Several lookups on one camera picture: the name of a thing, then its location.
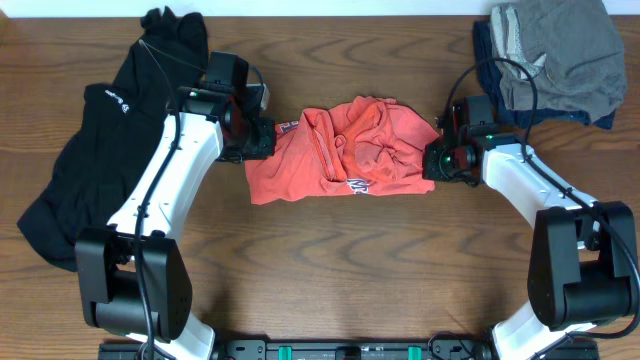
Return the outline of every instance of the folded clothes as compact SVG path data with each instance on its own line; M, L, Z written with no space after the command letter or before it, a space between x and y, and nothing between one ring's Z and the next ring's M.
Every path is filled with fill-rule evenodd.
M424 194L422 156L438 133L394 99L357 97L276 125L273 157L245 162L253 204L305 196Z
M490 58L493 56L493 43L491 39L490 23L476 22L473 25L473 47L476 62ZM489 96L493 107L496 109L497 121L504 125L515 125L520 128L526 128L531 121L531 110L513 111L508 110L505 106L502 92L500 91L500 80L502 73L495 63L490 62L478 67L478 81L485 93ZM616 111L596 120L593 125L610 130L613 127L613 120ZM564 111L554 109L541 109L536 111L535 124L547 119L577 121L584 125L591 124L589 114L586 111Z
M511 15L511 22L519 21L515 48L524 55L526 65L546 56L544 70L535 78L540 108L583 110L594 122L622 104L627 91L624 44L601 0L528 0L499 8L507 25L502 26L502 34L493 34L494 39L507 43L513 39ZM530 109L529 84L509 71L508 65L498 68L506 108Z
M199 13L177 19L171 10L141 19L146 43L199 67L207 66L207 32ZM193 86L198 70L158 56L174 87ZM80 131L64 147L51 182L18 220L33 249L57 267L76 271L74 246L86 226L107 221L133 192L164 129L167 94L153 59L138 41L111 85L84 92Z

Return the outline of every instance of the robotic arm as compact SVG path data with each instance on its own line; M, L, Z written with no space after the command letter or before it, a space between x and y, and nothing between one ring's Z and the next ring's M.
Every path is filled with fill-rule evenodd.
M426 149L424 177L473 185L481 179L534 227L529 302L493 327L483 342L435 337L428 343L223 343L216 339L213 329L190 311L192 288L178 244L195 193L214 161L238 162L273 154L274 123L259 117L266 108L268 90L264 84L245 87L247 73L248 64L242 59L213 53L201 88L180 89L184 99L180 148L151 197L142 231L144 279L156 345L164 353L181 360L528 360L543 354L568 332L586 331L634 314L638 291L631 281L632 269L610 234L524 161L517 135L500 133L486 99L465 98L439 124L444 130L440 141ZM145 318L135 273L118 266L134 254L131 234L138 204L168 152L174 131L172 117L167 117L156 153L131 197L106 229L86 229L76 244L85 321L141 342L146 341ZM570 187L531 147L526 149L538 167ZM575 190L573 194L598 209L627 241L636 259L634 222L628 207L599 204ZM580 248L600 251L600 258L580 263ZM135 349L137 346L105 345L100 358L133 359ZM552 358L599 358L594 343L569 344L561 350Z

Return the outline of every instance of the red cloth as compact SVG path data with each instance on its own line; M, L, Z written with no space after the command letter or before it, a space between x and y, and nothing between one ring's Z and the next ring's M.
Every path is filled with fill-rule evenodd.
M422 155L438 133L395 99L357 97L276 125L275 155L245 162L253 204L305 196L424 194Z

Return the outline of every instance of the black cloth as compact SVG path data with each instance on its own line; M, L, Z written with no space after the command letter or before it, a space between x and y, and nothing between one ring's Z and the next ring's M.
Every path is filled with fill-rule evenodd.
M491 41L491 29L489 23L476 22L473 25L473 48L476 62L493 57L493 42ZM513 111L507 109L502 97L502 91L500 90L502 73L496 64L489 62L485 65L479 66L477 73L478 82L480 83L482 90L487 93L493 107L496 109L497 121L503 125L515 125L526 129L531 121L531 110ZM613 128L613 119L615 118L615 115L616 111L614 110L611 114L594 121L593 125L601 129L610 130ZM584 125L591 124L589 114L586 111L538 109L536 111L536 122L534 125L538 125L547 119L576 121Z
M140 23L146 43L206 68L207 32L199 13L177 19L168 8L162 15L155 9ZM154 56L174 89L194 86L202 75L157 52ZM47 188L18 220L25 238L49 263L76 271L80 231L107 225L133 192L162 136L168 99L163 81L136 41L111 85L86 87L80 131L60 153Z

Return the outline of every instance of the white wall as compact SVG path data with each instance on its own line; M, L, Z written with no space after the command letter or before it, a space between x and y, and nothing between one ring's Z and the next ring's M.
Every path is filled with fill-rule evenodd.
M640 14L640 0L603 0L609 14ZM168 5L177 15L487 15L507 0L0 0L9 17L139 17Z

